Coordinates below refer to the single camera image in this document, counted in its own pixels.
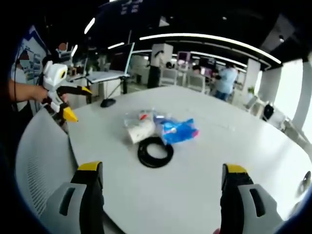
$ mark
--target white roll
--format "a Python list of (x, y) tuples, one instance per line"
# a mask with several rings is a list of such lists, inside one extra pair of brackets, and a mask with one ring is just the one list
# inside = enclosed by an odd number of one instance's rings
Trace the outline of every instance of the white roll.
[(138, 125), (128, 127), (128, 133), (133, 144), (139, 143), (155, 133), (155, 124), (151, 120), (140, 121)]

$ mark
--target coiled black cable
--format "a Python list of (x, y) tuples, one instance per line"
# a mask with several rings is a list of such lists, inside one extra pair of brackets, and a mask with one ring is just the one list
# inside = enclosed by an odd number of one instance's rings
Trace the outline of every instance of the coiled black cable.
[[(167, 152), (167, 157), (165, 158), (155, 158), (149, 155), (147, 152), (147, 147), (150, 144), (157, 144), (160, 145), (166, 152)], [(172, 157), (174, 155), (174, 149), (171, 145), (165, 145), (161, 138), (159, 137), (149, 137), (143, 141), (140, 142), (138, 146), (138, 151), (137, 151), (137, 157), (140, 160), (140, 162), (150, 168), (159, 168), (167, 165)]]

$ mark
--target blue shirt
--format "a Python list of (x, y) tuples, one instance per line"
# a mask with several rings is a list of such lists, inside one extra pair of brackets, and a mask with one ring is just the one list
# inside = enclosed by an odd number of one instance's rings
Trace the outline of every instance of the blue shirt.
[(226, 68), (219, 74), (221, 79), (216, 83), (216, 89), (219, 92), (231, 94), (233, 91), (233, 84), (236, 80), (238, 72), (235, 68)]

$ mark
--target round table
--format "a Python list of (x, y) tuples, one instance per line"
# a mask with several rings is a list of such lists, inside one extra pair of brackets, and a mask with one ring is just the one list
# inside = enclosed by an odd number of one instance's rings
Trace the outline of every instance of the round table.
[[(222, 164), (247, 169), (276, 200), (286, 219), (301, 197), (300, 181), (312, 164), (308, 155), (273, 126), (214, 97), (171, 86), (96, 102), (75, 110), (69, 136), (78, 165), (103, 162), (104, 210), (127, 234), (209, 234), (220, 227)], [(123, 126), (126, 113), (155, 108), (186, 120), (199, 135), (174, 145), (163, 168), (140, 164)]]

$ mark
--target black ceiling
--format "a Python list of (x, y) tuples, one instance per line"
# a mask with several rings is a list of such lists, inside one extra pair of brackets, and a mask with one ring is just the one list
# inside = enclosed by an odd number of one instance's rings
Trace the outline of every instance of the black ceiling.
[[(247, 64), (248, 56), (204, 44), (213, 43), (231, 47), (256, 56), (271, 64), (278, 64), (250, 49), (211, 39), (172, 37), (140, 41), (142, 36), (163, 33), (200, 33), (234, 39), (261, 48), (268, 39), (276, 40), (272, 35), (279, 33), (275, 23), (279, 16), (285, 17), (294, 33), (284, 43), (277, 44), (270, 52), (273, 56), (286, 62), (301, 58), (312, 48), (311, 20), (305, 11), (311, 7), (297, 3), (296, 6), (285, 5), (274, 1), (238, 0), (238, 1), (204, 1), (204, 0), (132, 0), (139, 4), (137, 13), (121, 15), (122, 4), (129, 0), (88, 1), (78, 3), (66, 13), (48, 9), (44, 19), (39, 19), (36, 26), (50, 49), (63, 41), (78, 44), (78, 52), (83, 52), (87, 46), (94, 46), (105, 53), (108, 46), (127, 42), (131, 30), (130, 42), (136, 42), (136, 50), (151, 49), (154, 43), (167, 42), (174, 46), (174, 52), (198, 51), (223, 56)], [(170, 24), (158, 27), (160, 16), (164, 16)], [(84, 29), (92, 17), (96, 23), (87, 35)]]

